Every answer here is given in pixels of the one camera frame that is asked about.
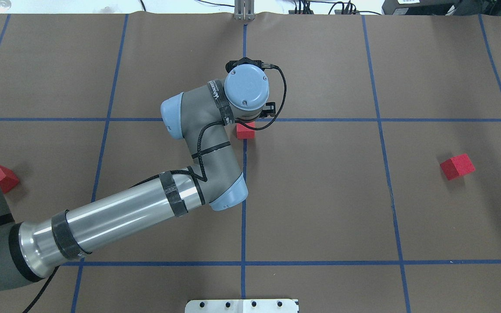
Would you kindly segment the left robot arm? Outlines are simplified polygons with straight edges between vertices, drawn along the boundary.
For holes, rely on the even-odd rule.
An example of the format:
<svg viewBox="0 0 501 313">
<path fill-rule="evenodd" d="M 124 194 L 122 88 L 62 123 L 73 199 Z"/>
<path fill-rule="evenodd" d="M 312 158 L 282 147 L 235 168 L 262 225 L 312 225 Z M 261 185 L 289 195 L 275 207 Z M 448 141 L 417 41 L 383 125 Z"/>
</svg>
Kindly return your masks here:
<svg viewBox="0 0 501 313">
<path fill-rule="evenodd" d="M 266 70 L 247 58 L 228 62 L 227 77 L 161 104 L 168 133 L 184 140 L 193 164 L 166 171 L 117 194 L 40 223 L 14 220 L 0 189 L 0 291 L 48 279 L 57 268 L 150 226 L 200 206 L 225 210 L 246 200 L 248 188 L 225 130 L 272 116 Z"/>
</svg>

